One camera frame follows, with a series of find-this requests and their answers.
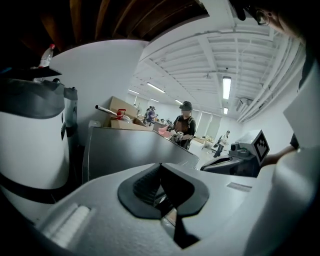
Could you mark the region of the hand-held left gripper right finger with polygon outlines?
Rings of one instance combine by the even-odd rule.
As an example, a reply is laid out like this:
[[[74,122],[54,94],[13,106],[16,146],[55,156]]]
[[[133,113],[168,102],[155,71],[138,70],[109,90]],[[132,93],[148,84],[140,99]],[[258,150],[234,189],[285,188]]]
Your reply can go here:
[[[273,167],[266,166],[257,178],[184,169],[165,164],[204,185],[208,196],[192,216],[182,218],[192,245],[161,246],[163,256],[266,256],[273,253],[267,201],[273,185]]]

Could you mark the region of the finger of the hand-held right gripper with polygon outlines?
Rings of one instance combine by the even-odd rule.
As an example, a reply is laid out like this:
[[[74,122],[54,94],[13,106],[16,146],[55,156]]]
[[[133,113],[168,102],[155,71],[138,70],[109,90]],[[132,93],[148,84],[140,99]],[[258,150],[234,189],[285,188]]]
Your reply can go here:
[[[223,174],[223,175],[234,175],[232,170],[233,157],[224,155],[215,157],[212,160],[205,163],[200,170],[209,173]]]

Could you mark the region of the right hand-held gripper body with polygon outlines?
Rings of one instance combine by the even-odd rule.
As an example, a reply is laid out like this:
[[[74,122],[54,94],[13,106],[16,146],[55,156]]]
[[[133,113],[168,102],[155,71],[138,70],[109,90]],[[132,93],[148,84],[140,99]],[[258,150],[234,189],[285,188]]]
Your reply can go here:
[[[242,159],[237,172],[240,171],[244,176],[256,178],[269,151],[267,139],[263,131],[258,129],[247,132],[232,143],[229,155]]]

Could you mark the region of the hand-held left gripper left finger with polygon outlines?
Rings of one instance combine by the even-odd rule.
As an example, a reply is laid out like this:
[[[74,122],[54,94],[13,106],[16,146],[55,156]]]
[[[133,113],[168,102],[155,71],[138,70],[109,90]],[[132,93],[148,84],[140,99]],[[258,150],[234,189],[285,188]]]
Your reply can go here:
[[[36,229],[60,250],[59,256],[174,256],[182,249],[162,222],[133,216],[118,199],[119,185],[149,167],[133,167],[83,184],[56,203]]]

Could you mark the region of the person's right forearm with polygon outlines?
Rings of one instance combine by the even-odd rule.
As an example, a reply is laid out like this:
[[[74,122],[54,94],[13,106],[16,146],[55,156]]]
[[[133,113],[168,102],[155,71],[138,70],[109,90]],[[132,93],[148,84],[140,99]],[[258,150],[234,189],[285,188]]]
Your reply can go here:
[[[279,161],[279,159],[282,158],[284,155],[294,151],[296,151],[296,149],[292,145],[289,145],[278,153],[268,154],[264,159],[263,163],[261,164],[261,168],[268,165],[276,164]]]

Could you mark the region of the large open cardboard box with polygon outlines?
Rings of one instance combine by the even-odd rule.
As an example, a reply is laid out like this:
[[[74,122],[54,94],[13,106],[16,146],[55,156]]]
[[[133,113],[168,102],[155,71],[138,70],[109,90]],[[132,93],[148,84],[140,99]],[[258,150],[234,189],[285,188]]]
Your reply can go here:
[[[145,126],[142,121],[138,119],[138,111],[133,105],[130,105],[117,97],[113,96],[111,98],[109,110],[115,113],[118,110],[125,110],[122,111],[122,113],[128,116],[132,121],[131,123],[129,123],[127,121],[118,120],[115,117],[110,117],[109,121],[105,121],[105,124],[109,128],[134,131],[152,131],[152,127]]]

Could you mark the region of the pink plastic tub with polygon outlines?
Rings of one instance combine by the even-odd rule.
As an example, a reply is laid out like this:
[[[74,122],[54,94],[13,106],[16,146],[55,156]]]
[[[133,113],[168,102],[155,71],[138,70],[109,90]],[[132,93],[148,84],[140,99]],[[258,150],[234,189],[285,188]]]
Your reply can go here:
[[[168,131],[169,126],[164,126],[164,127],[158,127],[157,129],[155,129],[154,131],[156,133],[158,133],[159,135],[161,135],[164,138],[169,138],[171,133]]]

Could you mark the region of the black washing machine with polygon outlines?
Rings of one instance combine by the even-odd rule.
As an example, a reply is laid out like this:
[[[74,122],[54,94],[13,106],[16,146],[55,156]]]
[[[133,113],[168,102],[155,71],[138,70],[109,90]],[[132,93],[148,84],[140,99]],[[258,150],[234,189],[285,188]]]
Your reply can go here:
[[[194,169],[198,161],[198,156],[154,131],[92,127],[84,148],[82,183],[154,163]]]

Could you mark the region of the white ceiling pipes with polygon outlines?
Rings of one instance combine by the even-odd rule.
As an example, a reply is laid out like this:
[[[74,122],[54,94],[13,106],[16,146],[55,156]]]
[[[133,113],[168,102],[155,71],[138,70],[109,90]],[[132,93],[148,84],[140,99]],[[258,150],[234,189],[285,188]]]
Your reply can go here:
[[[251,117],[279,86],[280,82],[290,70],[296,55],[299,53],[300,44],[297,39],[292,39],[288,36],[282,37],[274,64],[265,83],[262,85],[262,89],[237,119],[238,123],[242,123],[245,119]]]

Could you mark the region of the metal tube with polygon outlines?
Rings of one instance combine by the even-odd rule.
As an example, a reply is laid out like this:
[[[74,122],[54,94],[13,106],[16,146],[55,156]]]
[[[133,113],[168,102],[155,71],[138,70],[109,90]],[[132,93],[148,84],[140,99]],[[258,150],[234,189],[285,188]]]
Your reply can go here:
[[[102,107],[102,106],[100,106],[100,105],[96,105],[95,108],[96,108],[97,110],[102,111],[102,112],[104,112],[104,113],[107,113],[107,114],[109,114],[109,115],[111,115],[111,116],[114,116],[114,117],[117,116],[117,114],[116,114],[115,112],[113,112],[113,111],[111,111],[111,110],[109,110],[109,109],[106,109],[106,108],[104,108],[104,107]]]

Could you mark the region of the white and black rounded appliance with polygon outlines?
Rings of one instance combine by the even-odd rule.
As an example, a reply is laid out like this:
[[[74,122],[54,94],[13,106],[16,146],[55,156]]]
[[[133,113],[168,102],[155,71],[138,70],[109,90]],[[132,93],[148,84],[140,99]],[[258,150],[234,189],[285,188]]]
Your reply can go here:
[[[0,191],[35,223],[67,192],[65,87],[0,78]]]

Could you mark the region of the black glasses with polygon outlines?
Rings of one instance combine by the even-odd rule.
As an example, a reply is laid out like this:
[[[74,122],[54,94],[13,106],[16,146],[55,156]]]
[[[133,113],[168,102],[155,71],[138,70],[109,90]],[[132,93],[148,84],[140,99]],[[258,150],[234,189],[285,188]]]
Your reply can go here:
[[[257,21],[258,25],[268,26],[270,23],[271,16],[272,16],[271,12],[267,12],[262,9],[257,9],[255,14],[255,20]]]

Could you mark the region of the clear bottle with red label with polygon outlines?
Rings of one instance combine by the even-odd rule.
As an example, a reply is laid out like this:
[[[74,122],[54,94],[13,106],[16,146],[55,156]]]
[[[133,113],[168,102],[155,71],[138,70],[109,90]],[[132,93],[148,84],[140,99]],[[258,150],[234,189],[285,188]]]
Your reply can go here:
[[[54,55],[55,44],[50,44],[49,48],[43,53],[38,68],[45,68],[50,65],[51,59]]]

